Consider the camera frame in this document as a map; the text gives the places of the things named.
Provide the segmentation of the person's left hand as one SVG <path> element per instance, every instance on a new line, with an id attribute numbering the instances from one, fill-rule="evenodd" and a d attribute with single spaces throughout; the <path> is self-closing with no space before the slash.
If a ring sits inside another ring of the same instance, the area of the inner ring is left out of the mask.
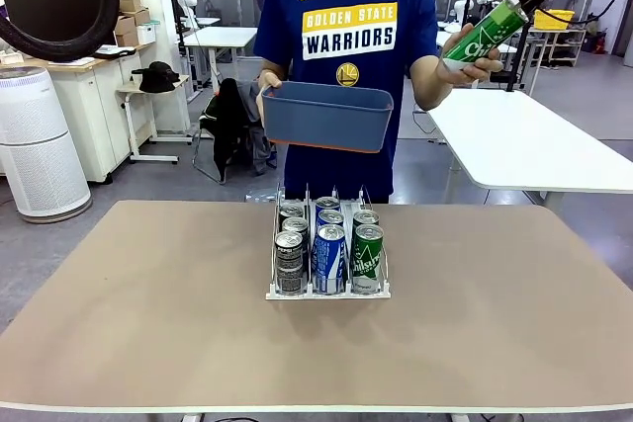
<path id="1" fill-rule="evenodd" d="M 476 81 L 487 81 L 491 74 L 502 70 L 500 52 L 497 47 L 492 48 L 486 56 L 478 58 L 474 63 L 469 63 L 461 69 L 450 70 L 445 61 L 445 54 L 462 40 L 474 26 L 466 24 L 459 33 L 452 34 L 442 48 L 440 59 L 434 70 L 434 78 L 444 86 L 467 85 Z"/>

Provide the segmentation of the person's right hand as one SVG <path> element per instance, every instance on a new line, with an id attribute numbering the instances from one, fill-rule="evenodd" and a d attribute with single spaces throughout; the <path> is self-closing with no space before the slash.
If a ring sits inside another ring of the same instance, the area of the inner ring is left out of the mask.
<path id="1" fill-rule="evenodd" d="M 260 72 L 258 77 L 259 92 L 256 97 L 256 105 L 262 122 L 264 122 L 263 93 L 268 88 L 279 88 L 281 84 L 282 80 L 277 71 L 264 68 Z"/>

